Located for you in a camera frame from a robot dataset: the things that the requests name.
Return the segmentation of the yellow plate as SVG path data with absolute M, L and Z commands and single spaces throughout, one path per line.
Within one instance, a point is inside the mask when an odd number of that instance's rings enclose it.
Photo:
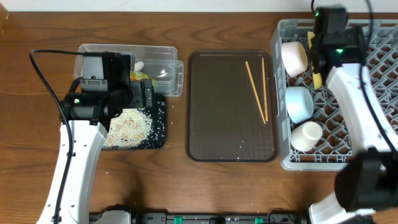
M 308 48 L 312 48 L 312 38 L 315 36 L 315 34 L 312 31 L 307 32 L 307 38 L 308 38 Z M 322 86 L 322 77 L 320 73 L 314 73 L 312 72 L 312 78 L 313 78 L 313 85 L 314 89 L 317 90 Z

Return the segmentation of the pink bowl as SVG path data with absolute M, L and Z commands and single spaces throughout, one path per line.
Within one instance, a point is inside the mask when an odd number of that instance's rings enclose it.
M 286 42 L 281 46 L 282 62 L 290 77 L 296 77 L 307 71 L 308 59 L 300 42 Z

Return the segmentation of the white tissue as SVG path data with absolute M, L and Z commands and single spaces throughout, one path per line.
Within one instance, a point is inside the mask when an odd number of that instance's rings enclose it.
M 134 71 L 140 72 L 144 68 L 144 62 L 136 62 L 134 65 Z

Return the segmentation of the light blue bowl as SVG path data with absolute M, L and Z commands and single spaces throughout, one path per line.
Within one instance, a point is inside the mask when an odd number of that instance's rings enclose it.
M 285 104 L 293 123 L 301 123 L 313 115 L 313 101 L 309 90 L 303 86 L 290 86 L 285 91 Z

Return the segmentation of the white green cup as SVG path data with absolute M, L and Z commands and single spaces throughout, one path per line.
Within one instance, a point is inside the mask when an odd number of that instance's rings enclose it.
M 298 151 L 311 151 L 322 137 L 322 127 L 314 122 L 307 121 L 292 131 L 290 143 Z

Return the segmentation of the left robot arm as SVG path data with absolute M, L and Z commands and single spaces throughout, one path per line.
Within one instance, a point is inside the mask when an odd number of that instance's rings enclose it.
M 30 61 L 60 114 L 60 146 L 55 172 L 39 223 L 89 223 L 96 166 L 111 120 L 125 109 L 153 107 L 150 79 L 132 81 L 135 58 L 128 52 L 78 52 L 83 75 L 59 100 L 35 62 Z

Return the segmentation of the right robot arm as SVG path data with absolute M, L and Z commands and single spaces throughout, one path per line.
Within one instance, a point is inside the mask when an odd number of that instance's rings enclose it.
M 370 216 L 397 206 L 397 134 L 375 94 L 366 65 L 373 35 L 348 27 L 343 6 L 312 7 L 313 73 L 332 92 L 351 139 L 354 158 L 335 177 L 334 191 L 308 208 L 306 223 L 372 223 Z

